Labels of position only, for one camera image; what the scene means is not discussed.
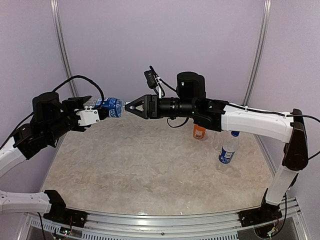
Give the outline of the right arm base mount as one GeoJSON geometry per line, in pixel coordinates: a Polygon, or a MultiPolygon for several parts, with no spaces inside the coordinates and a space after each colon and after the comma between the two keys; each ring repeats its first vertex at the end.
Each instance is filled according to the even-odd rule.
{"type": "Polygon", "coordinates": [[[267,223],[280,219],[283,215],[280,205],[271,205],[266,202],[267,190],[265,191],[259,207],[242,210],[238,212],[238,217],[242,227],[248,227],[267,223]]]}

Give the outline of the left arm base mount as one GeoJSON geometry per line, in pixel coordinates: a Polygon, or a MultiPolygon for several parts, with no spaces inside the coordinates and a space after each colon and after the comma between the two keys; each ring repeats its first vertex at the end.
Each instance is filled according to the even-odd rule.
{"type": "Polygon", "coordinates": [[[67,208],[65,201],[56,190],[45,190],[44,193],[49,197],[51,204],[49,213],[43,215],[46,220],[84,228],[88,216],[87,212],[67,208]]]}

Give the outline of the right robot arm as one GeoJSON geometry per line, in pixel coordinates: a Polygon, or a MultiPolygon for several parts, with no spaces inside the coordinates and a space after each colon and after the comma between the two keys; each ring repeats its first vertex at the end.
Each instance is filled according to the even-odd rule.
{"type": "Polygon", "coordinates": [[[255,212],[260,222],[268,221],[297,174],[311,160],[305,115],[298,109],[292,112],[267,111],[209,99],[206,97],[205,78],[190,71],[177,75],[176,94],[177,97],[146,94],[127,103],[125,110],[146,120],[190,118],[194,124],[207,130],[245,132],[285,143],[282,163],[265,192],[263,205],[255,212]]]}

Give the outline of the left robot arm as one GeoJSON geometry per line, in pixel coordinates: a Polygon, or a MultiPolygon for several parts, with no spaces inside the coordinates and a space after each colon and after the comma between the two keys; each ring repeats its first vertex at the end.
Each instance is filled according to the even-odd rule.
{"type": "MultiPolygon", "coordinates": [[[[98,123],[98,110],[84,104],[89,96],[73,97],[60,102],[56,92],[45,92],[32,100],[33,115],[29,123],[13,131],[0,148],[0,175],[4,176],[17,165],[31,159],[42,149],[56,145],[56,141],[69,131],[84,132],[98,123]]],[[[0,212],[41,213],[52,215],[63,223],[70,218],[70,211],[55,190],[37,193],[1,191],[0,212]]]]}

